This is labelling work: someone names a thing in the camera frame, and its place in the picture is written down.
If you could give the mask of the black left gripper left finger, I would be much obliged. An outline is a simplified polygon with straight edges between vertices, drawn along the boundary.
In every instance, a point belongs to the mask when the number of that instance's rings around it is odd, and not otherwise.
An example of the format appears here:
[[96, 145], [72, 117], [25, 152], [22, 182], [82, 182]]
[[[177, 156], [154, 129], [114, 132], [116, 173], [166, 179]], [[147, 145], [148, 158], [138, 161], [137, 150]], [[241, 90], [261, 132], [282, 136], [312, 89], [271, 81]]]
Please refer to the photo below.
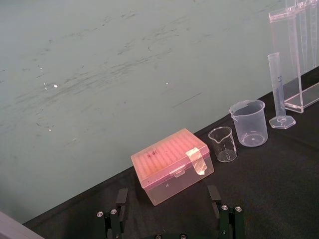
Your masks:
[[98, 211], [96, 216], [103, 222], [106, 239], [122, 239], [128, 217], [129, 189], [118, 191], [114, 206], [108, 211]]

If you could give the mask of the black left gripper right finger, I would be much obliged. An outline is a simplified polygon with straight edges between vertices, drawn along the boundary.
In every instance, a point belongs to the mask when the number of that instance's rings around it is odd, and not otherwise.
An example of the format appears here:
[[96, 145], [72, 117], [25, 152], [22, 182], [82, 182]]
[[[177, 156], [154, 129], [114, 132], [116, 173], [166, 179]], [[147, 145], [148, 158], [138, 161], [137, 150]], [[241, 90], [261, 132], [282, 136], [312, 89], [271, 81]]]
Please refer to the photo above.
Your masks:
[[222, 202], [216, 186], [207, 186], [215, 218], [218, 221], [219, 239], [245, 239], [244, 209], [240, 205], [231, 207]]

